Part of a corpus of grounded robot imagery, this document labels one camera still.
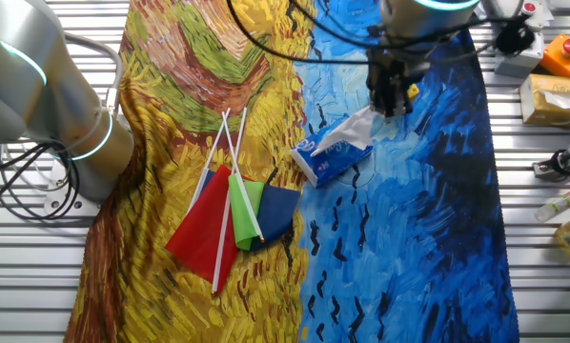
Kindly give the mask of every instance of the metal frame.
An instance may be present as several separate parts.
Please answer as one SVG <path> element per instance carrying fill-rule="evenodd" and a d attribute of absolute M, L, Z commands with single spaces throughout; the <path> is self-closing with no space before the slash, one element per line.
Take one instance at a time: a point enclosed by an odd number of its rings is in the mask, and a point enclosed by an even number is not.
<path fill-rule="evenodd" d="M 47 2 L 65 30 L 119 48 L 128 1 Z M 552 25 L 543 30 L 546 41 L 562 32 L 570 36 L 570 15 L 555 14 Z M 471 33 L 477 47 L 491 38 L 488 26 Z M 77 46 L 69 46 L 69 50 L 84 76 L 104 96 L 113 79 L 112 62 Z M 479 62 L 487 86 L 521 342 L 570 343 L 570 261 L 552 238 L 558 224 L 570 219 L 570 210 L 546 224 L 536 223 L 532 214 L 547 198 L 570 190 L 570 179 L 546 183 L 534 177 L 531 167 L 533 162 L 567 148 L 570 131 L 523 126 L 517 93 L 522 80 L 495 75 L 490 51 L 482 53 Z M 38 163 L 47 172 L 52 167 L 48 156 Z M 28 177 L 45 182 L 33 171 Z M 17 187 L 27 195 L 28 203 L 43 206 L 42 193 L 22 183 Z M 0 342 L 62 341 L 77 292 L 86 232 L 92 223 L 91 216 L 80 218 L 48 227 L 24 223 L 0 208 Z"/>

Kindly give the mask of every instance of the tissue pack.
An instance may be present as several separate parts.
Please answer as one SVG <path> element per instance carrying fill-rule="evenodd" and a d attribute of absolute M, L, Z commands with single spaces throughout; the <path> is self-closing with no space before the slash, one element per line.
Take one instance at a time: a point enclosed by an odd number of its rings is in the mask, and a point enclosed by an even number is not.
<path fill-rule="evenodd" d="M 311 157 L 311 154 L 315 151 L 323 137 L 332 132 L 347 118 L 348 116 L 344 116 L 336 120 L 334 124 L 311 134 L 291 150 L 292 157 L 304 174 L 306 174 L 313 187 L 325 184 L 372 152 L 372 146 L 360 150 L 347 142 L 340 141 L 326 151 Z"/>
<path fill-rule="evenodd" d="M 531 74 L 519 92 L 524 124 L 570 127 L 570 104 L 565 104 L 568 101 L 566 94 L 570 93 L 570 78 Z M 547 92 L 567 101 L 548 101 Z"/>

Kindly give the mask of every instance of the painted fabric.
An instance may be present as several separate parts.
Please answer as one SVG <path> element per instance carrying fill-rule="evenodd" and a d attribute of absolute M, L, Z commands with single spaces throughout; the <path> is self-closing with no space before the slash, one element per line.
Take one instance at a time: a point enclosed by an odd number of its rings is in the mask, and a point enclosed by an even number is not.
<path fill-rule="evenodd" d="M 234 2 L 243 24 L 274 49 L 365 58 L 289 1 Z M 301 4 L 358 39 L 379 21 L 372 0 Z M 472 48 L 465 32 L 433 58 Z M 131 1 L 121 54 L 135 151 L 89 231 L 65 341 L 518 341 L 477 60 L 435 64 L 414 112 L 373 130 L 373 154 L 312 189 L 289 149 L 368 105 L 365 68 L 265 54 L 221 0 Z M 241 172 L 303 194 L 292 234 L 239 252 L 211 297 L 210 282 L 164 247 L 188 209 L 220 113 L 245 106 Z M 232 118 L 231 132 L 239 124 Z M 218 147 L 213 168 L 231 166 L 225 141 Z"/>

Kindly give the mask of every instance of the blue painted area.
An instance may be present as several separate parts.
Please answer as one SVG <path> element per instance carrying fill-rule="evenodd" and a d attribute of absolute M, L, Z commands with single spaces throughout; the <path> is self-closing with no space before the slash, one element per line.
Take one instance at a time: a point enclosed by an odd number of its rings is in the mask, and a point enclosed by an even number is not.
<path fill-rule="evenodd" d="M 379 20 L 369 0 L 328 6 L 359 35 Z M 318 19 L 336 28 L 321 10 Z M 320 30 L 313 36 L 312 57 L 364 58 Z M 471 48 L 465 33 L 434 58 Z M 307 134 L 369 103 L 365 68 L 295 69 Z M 481 77 L 473 58 L 433 66 L 413 113 L 378 118 L 369 158 L 323 188 L 305 187 L 307 342 L 519 340 Z"/>

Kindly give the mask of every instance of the flag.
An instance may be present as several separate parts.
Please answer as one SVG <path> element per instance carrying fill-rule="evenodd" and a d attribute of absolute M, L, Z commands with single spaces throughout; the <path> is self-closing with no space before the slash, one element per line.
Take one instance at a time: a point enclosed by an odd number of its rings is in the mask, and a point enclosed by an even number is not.
<path fill-rule="evenodd" d="M 264 185 L 257 223 L 262 228 L 265 242 L 261 243 L 259 237 L 255 237 L 251 244 L 252 252 L 268 247 L 293 229 L 294 213 L 299 199 L 300 192 Z"/>
<path fill-rule="evenodd" d="M 211 177 L 207 175 L 207 179 L 210 181 L 206 183 L 206 187 L 198 200 L 166 246 L 166 249 L 172 252 L 190 270 L 209 282 L 212 282 L 214 277 L 230 174 L 231 171 L 228 168 L 221 166 Z M 238 253 L 238 248 L 234 242 L 233 227 L 233 219 L 230 215 L 217 285 L 218 292 L 225 285 Z"/>
<path fill-rule="evenodd" d="M 260 202 L 264 191 L 264 184 L 255 181 L 245 181 L 245 191 L 249 196 L 249 202 L 254 210 L 253 214 L 249 214 L 243 199 L 242 190 L 238 187 L 237 175 L 230 175 L 230 202 L 232 206 L 232 218 L 234 221 L 234 238 L 236 246 L 240 250 L 248 251 L 251 247 L 251 241 L 257 237 L 251 215 L 257 218 L 257 212 L 261 207 Z"/>

